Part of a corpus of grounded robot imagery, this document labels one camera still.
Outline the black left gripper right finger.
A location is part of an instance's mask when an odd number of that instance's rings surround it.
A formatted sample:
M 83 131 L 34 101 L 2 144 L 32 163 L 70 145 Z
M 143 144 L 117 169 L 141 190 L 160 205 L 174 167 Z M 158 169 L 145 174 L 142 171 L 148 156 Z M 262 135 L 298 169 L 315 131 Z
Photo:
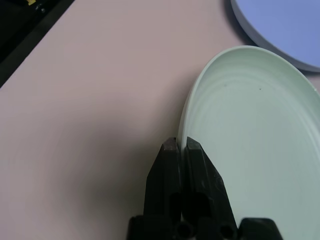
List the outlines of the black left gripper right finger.
M 186 139 L 183 152 L 183 217 L 193 225 L 208 218 L 219 228 L 237 229 L 224 181 L 199 142 Z

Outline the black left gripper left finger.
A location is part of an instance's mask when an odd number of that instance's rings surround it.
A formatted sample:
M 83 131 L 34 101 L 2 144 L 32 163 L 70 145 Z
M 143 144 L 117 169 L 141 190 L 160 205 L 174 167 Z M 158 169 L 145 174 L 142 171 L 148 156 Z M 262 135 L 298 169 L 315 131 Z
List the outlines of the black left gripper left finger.
M 170 218 L 173 224 L 181 220 L 182 184 L 180 151 L 177 140 L 168 138 L 160 147 L 148 173 L 145 187 L 145 215 Z

